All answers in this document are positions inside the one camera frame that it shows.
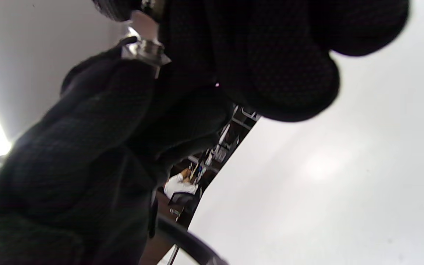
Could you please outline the person's left hand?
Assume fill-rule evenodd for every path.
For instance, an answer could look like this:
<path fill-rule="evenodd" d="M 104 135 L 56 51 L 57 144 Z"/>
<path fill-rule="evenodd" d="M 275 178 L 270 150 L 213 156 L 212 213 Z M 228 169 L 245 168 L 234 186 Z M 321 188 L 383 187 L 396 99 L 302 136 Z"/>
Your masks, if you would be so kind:
<path fill-rule="evenodd" d="M 0 171 L 0 265 L 137 265 L 157 188 L 232 112 L 214 83 L 163 87 L 119 46 L 80 63 Z"/>

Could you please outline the person's right hand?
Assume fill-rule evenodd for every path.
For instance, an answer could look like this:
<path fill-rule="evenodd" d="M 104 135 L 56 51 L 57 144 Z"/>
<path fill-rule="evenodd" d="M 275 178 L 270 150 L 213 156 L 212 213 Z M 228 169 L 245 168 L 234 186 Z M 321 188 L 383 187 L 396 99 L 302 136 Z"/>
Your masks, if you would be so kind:
<path fill-rule="evenodd" d="M 360 57 L 402 32 L 409 0 L 94 0 L 116 21 L 143 11 L 156 20 L 170 71 L 193 86 L 218 82 L 239 105 L 300 122 L 337 98 L 330 52 Z"/>

